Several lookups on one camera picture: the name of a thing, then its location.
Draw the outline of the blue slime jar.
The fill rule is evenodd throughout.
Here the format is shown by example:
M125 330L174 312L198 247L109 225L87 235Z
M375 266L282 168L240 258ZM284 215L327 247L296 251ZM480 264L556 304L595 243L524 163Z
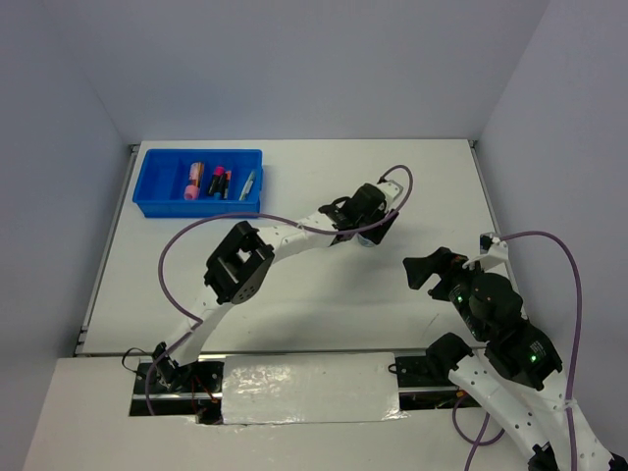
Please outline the blue slime jar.
M375 242L363 236L362 234L358 234L356 237L357 237L357 241L364 247L370 248L370 247L376 246Z

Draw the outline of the blue thin pen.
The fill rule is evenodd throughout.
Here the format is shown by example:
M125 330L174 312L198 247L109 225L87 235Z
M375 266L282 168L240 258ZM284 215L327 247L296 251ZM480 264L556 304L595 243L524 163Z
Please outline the blue thin pen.
M240 192L240 195L239 195L239 198L238 198L239 201L244 201L244 200L246 200L248 198L248 196L249 196L249 194L250 194L250 192L251 192L251 190L253 188L253 185L255 183L256 176L257 176L257 172L255 170L252 170L250 172L250 174L248 175L248 177L247 177L247 179L246 179L246 181L244 183L244 186L243 186L243 188L242 188L242 190Z

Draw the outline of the orange black highlighter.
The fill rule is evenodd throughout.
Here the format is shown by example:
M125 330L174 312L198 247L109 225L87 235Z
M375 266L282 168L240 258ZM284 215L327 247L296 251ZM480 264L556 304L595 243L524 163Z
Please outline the orange black highlighter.
M221 187L221 196L224 200L227 200L229 198L229 188L231 184L231 179L232 179L232 171L231 170L225 171L224 181Z

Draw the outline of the pink black highlighter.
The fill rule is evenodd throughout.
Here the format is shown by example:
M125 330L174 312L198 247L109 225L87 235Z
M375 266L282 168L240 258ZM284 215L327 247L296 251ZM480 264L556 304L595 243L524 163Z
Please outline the pink black highlighter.
M215 191L215 187L217 185L217 181L219 177L225 172L225 168L223 166L217 166L212 174L211 181L207 188L207 195L212 196Z

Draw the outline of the pink crayon tube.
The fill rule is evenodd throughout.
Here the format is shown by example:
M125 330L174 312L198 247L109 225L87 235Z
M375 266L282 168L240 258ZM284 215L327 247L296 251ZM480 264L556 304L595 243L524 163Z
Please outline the pink crayon tube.
M204 173L204 163L194 162L190 165L187 185L183 191L183 199L186 201L196 200L200 194L202 178Z

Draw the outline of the blue black highlighter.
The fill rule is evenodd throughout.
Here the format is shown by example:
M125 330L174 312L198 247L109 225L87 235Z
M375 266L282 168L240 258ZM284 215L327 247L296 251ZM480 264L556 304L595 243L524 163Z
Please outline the blue black highlighter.
M217 181L217 185L215 187L215 191L213 192L212 196L214 199L223 199L224 198L224 193L225 193L225 189L227 186L227 182L228 182L228 175L226 173L223 173L218 181Z

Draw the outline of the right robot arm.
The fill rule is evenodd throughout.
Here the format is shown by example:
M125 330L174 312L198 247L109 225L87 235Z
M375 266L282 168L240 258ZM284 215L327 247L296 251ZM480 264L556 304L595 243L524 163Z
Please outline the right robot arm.
M427 373L452 382L479 403L515 442L531 470L624 470L627 461L596 437L576 402L550 338L522 314L523 299L510 280L495 273L508 259L505 242L484 237L477 257L440 247L426 257L406 257L408 285L448 301L473 338L478 354L448 333L427 349Z

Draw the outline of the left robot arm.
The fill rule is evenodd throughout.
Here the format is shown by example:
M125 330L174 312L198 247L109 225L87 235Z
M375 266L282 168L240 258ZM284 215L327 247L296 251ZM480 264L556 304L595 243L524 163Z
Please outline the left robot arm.
M185 389L194 375L203 345L232 308L259 292L272 265L316 248L328 248L360 236L379 244L408 192L392 180L366 183L351 196L340 197L297 220L269 215L276 224L258 229L243 220L233 226L206 262L203 288L187 310L167 294L185 320L173 335L157 344L145 376L168 392Z

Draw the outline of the silver foil plate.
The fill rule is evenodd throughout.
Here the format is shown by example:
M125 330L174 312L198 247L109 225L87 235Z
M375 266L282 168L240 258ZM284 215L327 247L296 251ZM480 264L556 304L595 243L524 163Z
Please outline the silver foil plate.
M369 423L401 419L393 355L231 356L225 360L226 425Z

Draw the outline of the blue compartment tray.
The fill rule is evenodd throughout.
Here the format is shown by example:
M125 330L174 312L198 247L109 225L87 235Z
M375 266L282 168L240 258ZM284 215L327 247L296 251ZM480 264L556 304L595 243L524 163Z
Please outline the blue compartment tray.
M190 165L204 163L200 194L183 199ZM206 218L219 214L257 213L261 208L263 154L259 149L151 149L141 165L133 202L147 218ZM217 166L232 171L229 198L214 199L207 188ZM244 201L240 192L252 170L257 172L253 188Z

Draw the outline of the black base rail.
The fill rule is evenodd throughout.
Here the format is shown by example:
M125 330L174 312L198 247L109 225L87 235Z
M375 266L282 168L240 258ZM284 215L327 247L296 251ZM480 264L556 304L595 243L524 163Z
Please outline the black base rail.
M453 383L432 373L422 352L394 354L389 371L396 376L401 411L450 409L461 392ZM195 364L187 385L168 392L156 380L145 392L145 375L150 362L146 358L132 367L136 374L131 390L131 417L183 416L200 425L226 425L222 418L222 381L225 360L231 356L203 356Z

